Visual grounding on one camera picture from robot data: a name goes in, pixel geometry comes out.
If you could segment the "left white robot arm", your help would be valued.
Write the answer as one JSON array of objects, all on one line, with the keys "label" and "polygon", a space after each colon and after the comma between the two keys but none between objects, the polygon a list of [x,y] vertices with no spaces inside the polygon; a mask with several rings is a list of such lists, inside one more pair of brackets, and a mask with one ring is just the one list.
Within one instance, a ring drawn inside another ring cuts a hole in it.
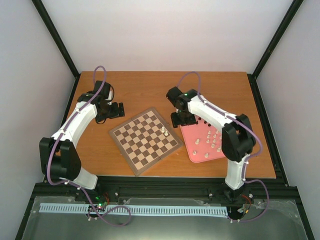
[{"label": "left white robot arm", "polygon": [[60,129],[39,142],[42,173],[52,185],[73,184],[84,188],[92,201],[103,198],[104,188],[97,184],[98,177],[82,166],[77,144],[89,123],[104,124],[107,119],[125,115],[123,103],[114,102],[115,91],[105,81],[96,81],[91,91],[83,93],[75,109]]}]

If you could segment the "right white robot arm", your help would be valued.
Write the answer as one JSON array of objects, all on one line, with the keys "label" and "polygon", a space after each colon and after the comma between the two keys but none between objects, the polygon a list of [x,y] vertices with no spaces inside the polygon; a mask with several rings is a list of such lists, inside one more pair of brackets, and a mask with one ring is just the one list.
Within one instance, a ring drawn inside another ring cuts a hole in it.
[{"label": "right white robot arm", "polygon": [[257,138],[249,118],[221,109],[194,89],[182,92],[175,86],[166,98],[175,107],[171,122],[181,129],[189,157],[207,161],[213,159],[214,150],[220,150],[227,158],[225,184],[233,191],[240,189]]}]

